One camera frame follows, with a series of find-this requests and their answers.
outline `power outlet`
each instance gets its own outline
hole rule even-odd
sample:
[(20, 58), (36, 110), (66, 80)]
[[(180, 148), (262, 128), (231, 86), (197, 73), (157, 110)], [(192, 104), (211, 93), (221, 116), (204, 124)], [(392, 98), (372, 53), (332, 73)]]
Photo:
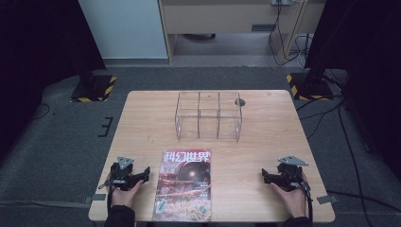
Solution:
[(271, 4), (273, 6), (291, 6), (292, 4), (294, 4), (293, 0), (271, 0)]

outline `black cable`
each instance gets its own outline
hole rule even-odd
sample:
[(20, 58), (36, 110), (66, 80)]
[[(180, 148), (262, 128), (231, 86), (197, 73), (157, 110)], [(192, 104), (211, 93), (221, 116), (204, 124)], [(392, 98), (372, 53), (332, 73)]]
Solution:
[(323, 71), (322, 78), (334, 84), (342, 92), (344, 87), (344, 84), (342, 82), (338, 81), (337, 79), (331, 78), (325, 71)]
[[(333, 194), (339, 194), (339, 195), (343, 195), (343, 196), (348, 196), (348, 197), (359, 198), (359, 199), (361, 198), (360, 195), (354, 195), (354, 194), (345, 193), (345, 192), (338, 192), (338, 191), (332, 191), (332, 190), (327, 190), (327, 192), (328, 193), (333, 193)], [(386, 206), (388, 208), (391, 208), (392, 210), (397, 211), (398, 213), (401, 213), (401, 209), (398, 209), (397, 207), (389, 205), (389, 204), (387, 204), (387, 203), (385, 203), (383, 201), (379, 201), (379, 200), (376, 200), (376, 199), (373, 199), (373, 198), (370, 198), (370, 197), (366, 197), (366, 196), (364, 196), (364, 199), (367, 200), (367, 201), (376, 202), (376, 203), (378, 203), (380, 205), (383, 205), (383, 206)]]
[(45, 104), (45, 103), (41, 103), (41, 105), (43, 105), (43, 106), (46, 106), (46, 107), (47, 107), (47, 111), (46, 111), (46, 113), (44, 113), (44, 114), (43, 114), (43, 115), (41, 115), (41, 116), (34, 117), (34, 118), (32, 118), (32, 120), (38, 120), (38, 119), (41, 119), (42, 117), (44, 117), (44, 116), (46, 116), (47, 114), (49, 114), (49, 112), (50, 112), (50, 106), (49, 106), (49, 105), (47, 105), (47, 104)]
[(287, 60), (287, 62), (285, 62), (285, 63), (279, 63), (279, 62), (277, 61), (277, 59), (275, 59), (275, 54), (274, 54), (273, 48), (271, 47), (271, 33), (269, 34), (269, 47), (270, 47), (271, 53), (272, 53), (272, 55), (273, 55), (273, 58), (274, 58), (274, 61), (276, 62), (276, 64), (282, 66), (282, 65), (285, 65), (285, 64), (289, 63), (290, 61), (293, 61), (294, 59), (296, 59), (296, 58), (298, 57), (298, 55), (295, 56), (295, 57), (292, 58), (292, 59), (288, 59), (288, 58), (286, 57), (285, 50), (284, 50), (283, 36), (281, 35), (280, 25), (279, 25), (279, 24), (280, 24), (279, 18), (280, 18), (280, 13), (281, 13), (281, 5), (282, 5), (282, 2), (281, 2), (281, 0), (277, 0), (277, 3), (278, 3), (278, 5), (277, 5), (277, 18), (276, 18), (276, 20), (275, 20), (275, 22), (274, 22), (274, 27), (277, 27), (278, 34), (279, 34), (279, 36), (280, 36), (281, 47), (282, 47), (282, 49), (283, 49), (284, 58)]
[(69, 201), (0, 201), (0, 206), (41, 206), (52, 208), (89, 208), (89, 204)]
[(340, 108), (341, 104), (342, 104), (344, 101), (345, 101), (345, 100), (343, 99), (343, 100), (342, 100), (339, 104), (337, 104), (334, 108), (332, 108), (332, 109), (330, 109), (330, 110), (328, 110), (328, 111), (326, 111), (326, 112), (323, 112), (323, 113), (315, 113), (315, 114), (313, 114), (313, 115), (311, 115), (311, 116), (306, 116), (306, 117), (300, 118), (300, 120), (305, 120), (305, 119), (308, 119), (308, 118), (313, 117), (313, 116), (316, 116), (316, 115), (320, 115), (320, 114), (322, 115), (321, 118), (320, 118), (319, 121), (318, 121), (318, 125), (316, 126), (315, 130), (314, 130), (310, 135), (308, 135), (306, 139), (309, 139), (310, 137), (312, 137), (312, 136), (315, 134), (315, 132), (318, 130), (318, 128), (319, 128), (319, 126), (320, 126), (320, 124), (321, 124), (321, 121), (323, 120), (324, 116), (325, 116), (326, 114), (328, 114), (328, 113), (330, 113), (330, 112), (336, 110), (337, 108)]
[[(302, 38), (302, 37), (305, 37), (305, 36), (297, 36), (297, 38), (295, 38), (295, 41), (294, 41), (295, 44), (297, 45), (298, 50), (301, 49), (300, 46), (298, 45), (298, 39)], [(308, 50), (309, 50), (309, 47), (307, 47), (307, 45), (306, 45), (305, 48), (303, 49), (304, 54), (306, 54)]]
[(337, 96), (321, 96), (321, 97), (313, 98), (312, 100), (309, 100), (306, 104), (304, 104), (304, 105), (298, 107), (298, 109), (297, 109), (296, 111), (298, 112), (298, 111), (301, 110), (303, 107), (309, 105), (310, 103), (312, 103), (312, 102), (314, 102), (314, 101), (317, 101), (317, 100), (320, 100), (320, 99), (323, 99), (323, 98), (329, 98), (329, 97), (337, 97)]
[(109, 186), (109, 193), (107, 194), (107, 213), (110, 214), (110, 211), (112, 210), (112, 198), (113, 198), (113, 192), (116, 189), (113, 188), (113, 179), (111, 179), (111, 184)]
[[(308, 47), (307, 47), (308, 45), (309, 45), (309, 33), (306, 34), (305, 49), (308, 49)], [(308, 54), (308, 52), (306, 51), (306, 53), (304, 54), (305, 61), (307, 59), (307, 54)]]
[(368, 222), (369, 226), (372, 227), (373, 225), (372, 225), (372, 223), (371, 223), (371, 220), (369, 219), (369, 216), (368, 216), (368, 213), (367, 213), (367, 210), (366, 210), (365, 199), (364, 199), (364, 197), (363, 197), (362, 185), (361, 185), (361, 183), (360, 183), (359, 171), (358, 171), (358, 169), (357, 169), (357, 161), (356, 161), (356, 159), (355, 159), (354, 152), (353, 152), (353, 150), (352, 150), (352, 148), (351, 148), (351, 144), (350, 144), (350, 141), (349, 141), (349, 138), (348, 138), (347, 131), (345, 130), (344, 123), (342, 122), (341, 107), (340, 107), (340, 106), (339, 106), (339, 119), (340, 119), (340, 124), (341, 124), (341, 128), (342, 128), (342, 132), (344, 133), (344, 136), (345, 136), (345, 139), (346, 139), (346, 141), (347, 141), (347, 145), (348, 145), (348, 148), (349, 148), (349, 150), (350, 150), (350, 154), (351, 154), (351, 157), (352, 157), (352, 160), (353, 160), (353, 163), (354, 163), (355, 172), (356, 172), (356, 174), (357, 174), (357, 187), (358, 187), (358, 190), (359, 190), (360, 201), (361, 201), (361, 203), (362, 203), (363, 213), (364, 213), (364, 215), (365, 215), (366, 221)]
[(291, 55), (291, 54), (304, 54), (305, 53), (305, 51), (304, 50), (294, 50), (294, 49), (291, 49), (291, 51), (289, 51), (289, 54)]
[(345, 83), (346, 83), (346, 82), (341, 81), (341, 79), (339, 79), (339, 78), (336, 76), (336, 74), (334, 74), (334, 72), (333, 72), (332, 69), (329, 69), (329, 70), (330, 70), (330, 72), (331, 72), (332, 77), (336, 79), (337, 83), (340, 83), (340, 84), (345, 84)]
[(303, 50), (301, 50), (301, 48), (300, 48), (300, 46), (298, 45), (298, 39), (299, 39), (300, 37), (298, 36), (297, 38), (295, 38), (295, 45), (297, 46), (297, 54), (298, 54), (298, 56), (300, 56), (302, 53), (305, 53), (306, 52), (306, 49), (304, 48)]
[[(297, 38), (295, 38), (295, 43), (297, 44), (297, 43), (298, 43), (298, 39), (299, 39), (299, 38), (303, 38), (303, 37), (306, 37), (306, 38), (308, 38), (308, 39), (310, 39), (310, 40), (313, 40), (311, 37), (308, 37), (307, 35), (299, 35), (299, 36), (297, 36)], [(304, 48), (302, 51), (307, 51), (307, 50), (309, 50), (309, 47), (307, 46), (308, 43), (309, 43), (309, 41), (307, 41), (307, 44), (305, 44), (305, 48)]]
[(310, 223), (313, 224), (313, 207), (312, 207), (312, 198), (310, 198), (310, 188), (309, 188), (309, 184), (306, 183), (307, 187), (305, 187), (303, 184), (301, 184), (298, 179), (293, 176), (290, 172), (288, 172), (286, 169), (283, 168), (283, 171), (286, 172), (288, 174), (288, 176), (290, 178), (292, 178), (292, 180), (294, 180), (302, 189), (302, 191), (305, 193), (306, 195), (306, 200), (307, 200), (307, 210), (308, 210), (308, 214), (309, 214), (309, 220)]

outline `white cabinet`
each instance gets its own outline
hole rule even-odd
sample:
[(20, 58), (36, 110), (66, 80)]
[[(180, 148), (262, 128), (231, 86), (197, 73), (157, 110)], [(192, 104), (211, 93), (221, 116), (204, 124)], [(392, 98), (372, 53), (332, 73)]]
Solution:
[(103, 59), (167, 59), (158, 0), (78, 0)]

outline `magazine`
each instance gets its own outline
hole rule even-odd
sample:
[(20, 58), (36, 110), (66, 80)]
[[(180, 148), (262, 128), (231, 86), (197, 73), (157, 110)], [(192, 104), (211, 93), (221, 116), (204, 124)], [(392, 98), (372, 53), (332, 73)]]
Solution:
[(154, 221), (211, 221), (210, 149), (165, 149)]

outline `human hand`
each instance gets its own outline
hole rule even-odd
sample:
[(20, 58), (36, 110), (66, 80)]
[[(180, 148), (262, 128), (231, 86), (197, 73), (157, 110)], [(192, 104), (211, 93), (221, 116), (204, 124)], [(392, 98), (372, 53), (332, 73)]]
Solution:
[(132, 209), (135, 195), (139, 191), (139, 189), (141, 188), (143, 183), (144, 183), (144, 180), (139, 181), (135, 185), (135, 187), (133, 187), (129, 191), (122, 191), (118, 187), (114, 188), (111, 207), (113, 207), (115, 205), (125, 205), (125, 206), (129, 207), (130, 209)]
[(280, 196), (289, 214), (293, 218), (305, 217), (306, 215), (306, 195), (302, 188), (292, 191), (285, 191), (275, 183), (271, 183), (271, 188)]

